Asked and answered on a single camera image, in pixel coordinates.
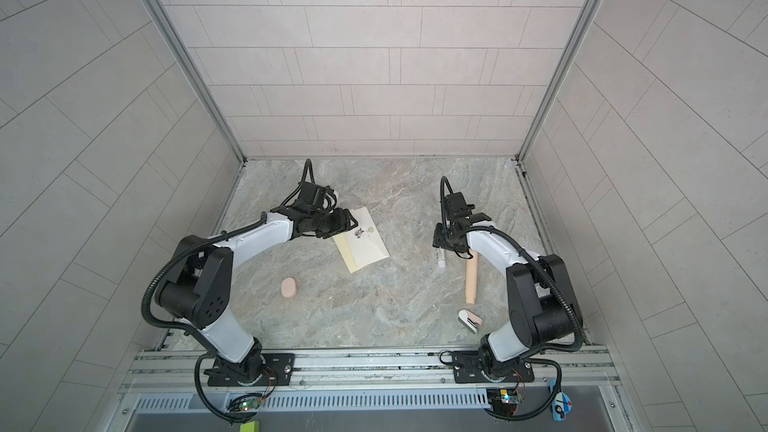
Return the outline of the yellow envelope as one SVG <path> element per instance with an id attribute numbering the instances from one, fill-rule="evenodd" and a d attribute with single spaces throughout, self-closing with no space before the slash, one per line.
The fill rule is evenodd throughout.
<path id="1" fill-rule="evenodd" d="M 333 236 L 333 240 L 342 256 L 342 259 L 350 273 L 356 272 L 359 267 L 355 261 L 354 255 L 350 248 L 348 239 L 345 233 L 337 234 Z"/>

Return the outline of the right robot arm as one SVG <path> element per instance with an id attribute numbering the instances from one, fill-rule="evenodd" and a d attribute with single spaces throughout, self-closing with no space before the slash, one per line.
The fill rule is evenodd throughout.
<path id="1" fill-rule="evenodd" d="M 500 381 L 537 354 L 579 351 L 584 345 L 583 318 L 563 259 L 525 249 L 487 214 L 475 212 L 445 177 L 439 204 L 433 246 L 467 261 L 484 257 L 506 283 L 508 321 L 482 337 L 471 366 L 487 379 Z"/>

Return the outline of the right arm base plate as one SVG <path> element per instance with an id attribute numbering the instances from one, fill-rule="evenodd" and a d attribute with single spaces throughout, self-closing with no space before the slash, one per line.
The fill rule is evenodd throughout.
<path id="1" fill-rule="evenodd" d="M 529 364 L 519 359 L 497 361 L 489 352 L 444 351 L 439 360 L 450 367 L 458 384 L 532 383 L 535 376 Z"/>

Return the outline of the cream white envelope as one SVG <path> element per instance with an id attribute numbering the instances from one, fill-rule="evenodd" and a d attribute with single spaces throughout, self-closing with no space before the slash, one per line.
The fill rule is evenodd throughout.
<path id="1" fill-rule="evenodd" d="M 381 238 L 378 227 L 366 207 L 351 211 L 358 225 L 351 231 L 344 232 L 348 239 L 355 261 L 360 269 L 389 257 L 388 250 Z"/>

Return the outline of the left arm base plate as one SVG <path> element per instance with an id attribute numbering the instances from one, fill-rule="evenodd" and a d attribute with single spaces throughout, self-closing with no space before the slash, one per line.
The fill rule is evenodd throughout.
<path id="1" fill-rule="evenodd" d="M 296 356 L 291 353 L 266 353 L 230 363 L 217 357 L 205 368 L 207 385 L 212 387 L 273 387 L 290 384 Z"/>

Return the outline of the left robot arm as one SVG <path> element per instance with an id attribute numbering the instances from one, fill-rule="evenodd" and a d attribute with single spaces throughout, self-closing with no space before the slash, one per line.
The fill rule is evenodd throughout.
<path id="1" fill-rule="evenodd" d="M 265 374 L 262 346 L 229 307 L 234 270 L 257 255 L 301 237 L 327 239 L 358 227 L 333 189 L 304 182 L 256 222 L 208 238 L 189 235 L 150 281 L 143 320 L 191 335 L 213 355 L 213 385 L 251 385 Z"/>

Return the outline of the white glue stick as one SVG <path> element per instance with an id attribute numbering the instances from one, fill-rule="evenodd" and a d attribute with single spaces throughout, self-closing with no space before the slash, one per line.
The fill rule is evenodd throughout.
<path id="1" fill-rule="evenodd" d="M 445 250 L 437 249 L 437 265 L 439 269 L 445 269 L 447 266 Z"/>

